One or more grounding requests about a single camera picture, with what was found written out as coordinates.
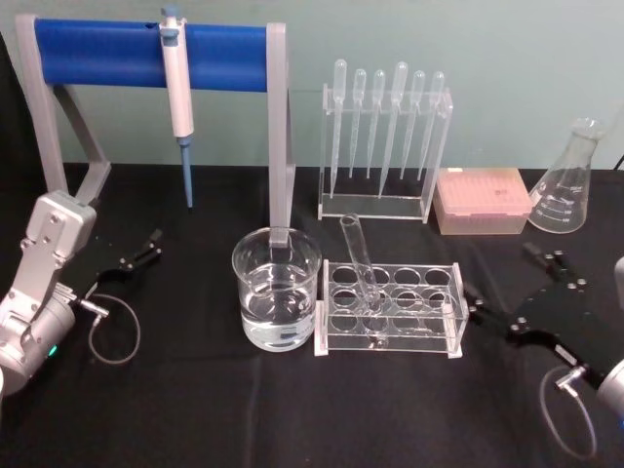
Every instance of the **transfer pipette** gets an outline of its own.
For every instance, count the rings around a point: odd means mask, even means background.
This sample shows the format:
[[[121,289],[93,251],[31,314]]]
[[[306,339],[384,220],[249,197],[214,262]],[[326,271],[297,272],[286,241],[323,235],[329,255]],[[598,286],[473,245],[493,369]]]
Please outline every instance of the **transfer pipette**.
[[[401,179],[406,171],[406,165],[408,163],[408,157],[410,156],[411,137],[413,136],[413,128],[416,124],[416,117],[418,116],[420,99],[422,98],[422,91],[425,89],[425,72],[418,70],[413,74],[411,80],[411,94],[409,95],[409,118],[408,128],[406,129],[406,139],[403,142],[403,161],[401,162]]]
[[[367,85],[367,72],[362,68],[355,70],[353,79],[353,120],[351,121],[351,145],[349,146],[350,162],[349,177],[353,176],[353,164],[355,163],[355,150],[358,147],[358,130],[360,127],[360,112],[364,100],[364,88]]]
[[[383,70],[374,72],[372,78],[372,114],[370,115],[369,127],[369,144],[367,147],[367,178],[371,176],[372,151],[374,150],[374,138],[377,134],[377,122],[379,120],[379,111],[381,110],[381,100],[383,99],[383,91],[386,87],[386,74]]]
[[[444,85],[445,74],[442,71],[437,71],[436,74],[433,75],[431,91],[429,92],[429,116],[427,117],[427,126],[425,127],[425,133],[422,138],[422,146],[420,147],[420,168],[418,169],[418,180],[420,180],[420,176],[422,176],[422,167],[425,164],[427,151],[429,151],[429,140],[431,139],[431,133],[433,132],[433,122],[436,118],[438,103],[440,102],[442,88]]]
[[[335,188],[335,180],[338,177],[338,155],[340,153],[340,125],[342,123],[342,104],[346,96],[347,88],[347,62],[342,58],[335,61],[333,65],[333,142],[331,144],[331,192],[330,197],[333,198],[333,189]]]
[[[386,178],[388,177],[388,171],[390,170],[392,145],[394,144],[394,134],[397,130],[397,119],[399,118],[403,91],[406,89],[406,81],[408,81],[408,65],[404,61],[400,61],[394,68],[394,78],[392,79],[392,91],[390,93],[392,110],[390,113],[390,123],[388,124],[386,148],[383,153],[383,166],[381,167],[381,178],[379,179],[378,197],[381,197],[381,192],[383,192],[383,186],[386,184]]]

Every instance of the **blue pipette holder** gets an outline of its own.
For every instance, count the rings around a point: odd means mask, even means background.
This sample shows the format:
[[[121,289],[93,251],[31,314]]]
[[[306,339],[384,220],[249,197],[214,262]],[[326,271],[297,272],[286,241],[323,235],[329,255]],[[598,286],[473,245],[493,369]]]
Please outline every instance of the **blue pipette holder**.
[[[48,190],[67,192],[53,95],[89,161],[76,197],[102,189],[110,163],[78,104],[72,85],[166,88],[157,22],[16,18],[26,100]],[[267,93],[270,223],[288,226],[293,201],[286,26],[187,24],[191,88]]]

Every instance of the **pink tip box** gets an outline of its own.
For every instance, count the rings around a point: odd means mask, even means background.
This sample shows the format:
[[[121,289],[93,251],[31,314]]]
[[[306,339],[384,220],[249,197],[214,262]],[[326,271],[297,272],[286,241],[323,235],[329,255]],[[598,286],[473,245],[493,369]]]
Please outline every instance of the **pink tip box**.
[[[517,169],[440,169],[433,204],[444,235],[520,234],[532,202]]]

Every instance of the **black tablecloth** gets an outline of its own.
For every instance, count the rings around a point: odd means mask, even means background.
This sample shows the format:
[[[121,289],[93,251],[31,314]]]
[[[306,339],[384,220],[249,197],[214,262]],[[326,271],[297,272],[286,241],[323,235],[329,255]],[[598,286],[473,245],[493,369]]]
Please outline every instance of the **black tablecloth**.
[[[527,185],[538,174],[525,172]],[[71,286],[90,279],[162,228],[161,262],[124,292],[142,323],[140,351],[122,368],[94,361],[87,348],[92,317],[77,312],[57,354],[26,389],[3,401],[0,466],[624,463],[620,422],[585,384],[579,388],[596,425],[598,456],[579,462],[564,454],[537,399],[542,375],[558,360],[540,348],[512,348],[472,324],[464,357],[456,360],[367,352],[315,358],[311,340],[284,354],[254,348],[240,325],[230,254],[243,235],[266,224],[266,176],[266,169],[196,168],[196,209],[189,214],[179,168],[113,169],[91,243],[63,280]],[[297,170],[292,225],[315,237],[325,258],[346,261],[338,220],[316,218],[317,179],[318,170]],[[36,195],[0,190],[0,291],[15,274]],[[520,236],[442,237],[435,220],[364,220],[363,226],[374,262],[458,261],[464,279],[508,311],[548,281],[522,260],[522,242],[561,249],[590,282],[592,310],[624,336],[612,275],[624,255],[623,201],[624,175],[595,172],[587,222],[569,235],[528,225]],[[554,391],[548,396],[564,436],[586,448],[577,408]]]

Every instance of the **cable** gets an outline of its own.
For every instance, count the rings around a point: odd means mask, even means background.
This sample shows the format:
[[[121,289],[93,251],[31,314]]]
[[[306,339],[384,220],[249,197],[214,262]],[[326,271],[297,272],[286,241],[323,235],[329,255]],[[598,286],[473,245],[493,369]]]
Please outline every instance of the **cable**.
[[[548,411],[548,407],[546,407],[546,383],[548,382],[550,377],[555,372],[566,371],[566,370],[567,370],[566,366],[557,366],[556,368],[550,369],[548,372],[544,374],[544,376],[542,377],[542,381],[539,384],[539,406],[542,410],[544,419],[546,419],[548,428],[553,433],[553,436],[555,437],[555,440],[560,445],[560,447],[567,454],[575,458],[578,458],[579,460],[588,460],[596,456],[598,443],[596,441],[596,431],[594,430],[594,424],[592,423],[592,418],[590,417],[589,412],[587,412],[587,409],[585,408],[585,405],[583,405],[583,402],[581,401],[578,394],[574,395],[570,392],[567,392],[568,395],[574,399],[578,407],[581,409],[583,413],[583,417],[585,418],[585,422],[587,423],[587,428],[589,430],[589,435],[591,439],[591,448],[590,448],[589,453],[579,453],[577,451],[574,451],[564,442],[564,440],[562,439],[562,436],[559,434],[559,431],[555,427],[555,423],[553,422],[553,419],[550,417],[550,412]]]
[[[617,164],[615,164],[615,166],[613,167],[614,171],[617,171],[618,169],[620,169],[620,166],[622,165],[622,163],[624,163],[624,154],[622,155],[622,157],[617,161]]]
[[[94,324],[92,325],[91,330],[89,331],[89,349],[91,349],[91,352],[94,353],[94,356],[96,358],[98,358],[100,361],[110,366],[121,366],[123,364],[128,363],[137,354],[138,347],[140,346],[140,323],[138,322],[137,313],[133,310],[133,308],[130,305],[128,305],[123,300],[121,300],[119,297],[115,297],[114,295],[94,293],[91,295],[91,297],[99,297],[101,299],[112,300],[113,302],[117,302],[118,304],[124,306],[128,310],[128,312],[130,312],[130,315],[135,321],[136,342],[135,342],[135,349],[133,349],[132,352],[125,358],[118,359],[118,360],[110,360],[110,359],[104,358],[101,354],[99,354],[98,351],[96,351],[96,348],[94,346],[94,334],[96,332],[96,328],[99,325],[99,317],[98,317],[94,321]]]

